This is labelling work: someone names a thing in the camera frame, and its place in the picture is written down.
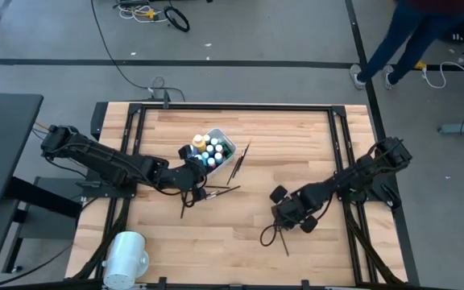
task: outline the leg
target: leg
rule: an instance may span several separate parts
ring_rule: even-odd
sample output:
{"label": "leg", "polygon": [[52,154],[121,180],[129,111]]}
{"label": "leg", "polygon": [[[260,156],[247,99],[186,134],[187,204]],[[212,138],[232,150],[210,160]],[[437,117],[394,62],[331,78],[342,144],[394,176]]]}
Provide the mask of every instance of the leg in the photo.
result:
{"label": "leg", "polygon": [[406,75],[424,55],[433,41],[464,20],[464,14],[432,14],[413,33],[406,50],[387,79],[394,85]]}
{"label": "leg", "polygon": [[406,1],[399,1],[386,37],[371,57],[368,65],[359,73],[359,81],[366,82],[381,70],[425,16],[424,12],[410,6]]}

